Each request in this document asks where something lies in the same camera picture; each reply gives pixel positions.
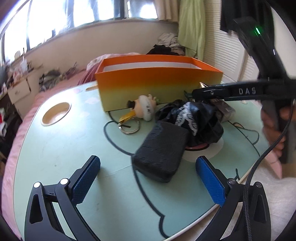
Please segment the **finger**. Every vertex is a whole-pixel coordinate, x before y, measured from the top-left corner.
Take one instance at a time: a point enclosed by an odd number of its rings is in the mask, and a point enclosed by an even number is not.
[[[278,149],[278,150],[283,150],[283,148],[284,148],[284,143],[280,142],[279,144],[276,145],[275,148]]]
[[[265,126],[274,127],[273,120],[262,109],[261,109],[261,120],[263,121],[263,123],[264,123]]]
[[[275,152],[275,154],[276,154],[278,157],[281,157],[281,155],[282,155],[282,151],[281,151],[281,150],[274,149],[274,152]]]
[[[281,118],[288,120],[290,116],[290,109],[291,108],[289,106],[281,108],[279,111]],[[296,106],[293,107],[292,121],[296,121]]]
[[[263,127],[263,133],[266,137],[266,139],[269,141],[270,144],[274,143],[276,141],[276,139],[280,136],[281,132],[279,131],[276,131],[268,126],[264,126]],[[283,137],[281,140],[280,140],[280,143],[281,142],[284,142],[286,140],[285,137]]]

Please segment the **windowsill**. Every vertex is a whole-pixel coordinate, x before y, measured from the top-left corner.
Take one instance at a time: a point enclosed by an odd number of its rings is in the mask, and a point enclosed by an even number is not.
[[[166,23],[166,24],[178,24],[178,23],[175,23],[175,22],[168,22],[168,21],[162,21],[162,20],[159,21],[158,19],[143,19],[143,18],[126,18],[126,19],[120,19],[120,20],[103,20],[103,21],[97,21],[97,22],[92,22],[92,23],[86,23],[86,24],[80,25],[78,27],[74,27],[74,28],[72,28],[72,29],[70,29],[70,30],[68,30],[68,31],[66,31],[64,33],[60,33],[60,34],[46,40],[44,43],[41,43],[41,44],[37,45],[36,47],[30,49],[23,56],[26,57],[30,53],[32,53],[35,50],[39,49],[41,46],[44,46],[45,44],[48,44],[48,43],[50,43],[51,41],[53,41],[53,40],[55,40],[57,38],[63,37],[66,34],[73,33],[75,31],[79,31],[79,30],[82,30],[82,29],[85,29],[85,28],[92,28],[92,27],[99,26],[99,25],[110,24],[110,23],[122,23],[122,22],[153,22],[153,23],[162,22],[162,23]],[[14,65],[18,64],[22,60],[23,56],[20,56],[18,59],[14,60],[10,64],[10,66],[14,66]]]

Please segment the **round table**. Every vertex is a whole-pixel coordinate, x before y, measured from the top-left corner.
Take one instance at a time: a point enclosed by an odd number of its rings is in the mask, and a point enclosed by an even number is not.
[[[159,183],[135,171],[131,156],[116,149],[105,136],[125,152],[135,153],[155,122],[141,120],[137,133],[123,134],[117,124],[108,123],[111,118],[102,109],[98,90],[86,91],[93,85],[87,83],[52,96],[32,120],[18,158],[14,184],[14,212],[22,237],[33,184],[56,184],[96,155],[101,160],[101,170],[83,203],[77,205],[94,233],[102,241],[171,240],[216,207],[195,171],[197,157],[205,155],[227,178],[240,181],[258,158],[258,152],[261,154],[268,146],[261,134],[259,108],[252,102],[229,102],[236,110],[231,121],[257,130],[259,141],[253,146],[256,132],[223,123],[224,134],[218,143],[205,150],[185,151],[172,180]],[[70,103],[70,111],[57,123],[43,126],[41,120],[46,111],[61,102]],[[119,120],[128,111],[110,114]],[[57,203],[54,208],[65,234],[74,238]]]

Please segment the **pink bedsheet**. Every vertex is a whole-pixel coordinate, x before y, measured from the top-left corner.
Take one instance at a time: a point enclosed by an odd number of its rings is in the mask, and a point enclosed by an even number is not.
[[[14,178],[15,178],[15,170],[17,166],[18,155],[20,153],[22,143],[24,141],[25,135],[31,121],[33,120],[34,115],[36,114],[38,108],[51,96],[55,95],[56,93],[71,88],[73,86],[78,85],[79,80],[83,77],[85,71],[81,71],[69,80],[64,80],[60,82],[54,88],[39,93],[34,100],[31,110],[25,116],[23,123],[20,125],[16,137],[13,141],[13,145],[8,156],[5,173],[3,177],[2,183],[2,215],[12,231],[18,236],[21,237],[20,232],[17,228],[14,216],[14,209],[13,209],[13,185],[14,185]]]

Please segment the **white drawer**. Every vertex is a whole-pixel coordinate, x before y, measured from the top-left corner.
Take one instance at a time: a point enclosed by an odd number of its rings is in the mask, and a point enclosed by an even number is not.
[[[8,89],[8,95],[12,104],[30,94],[28,82],[23,80],[15,87]]]

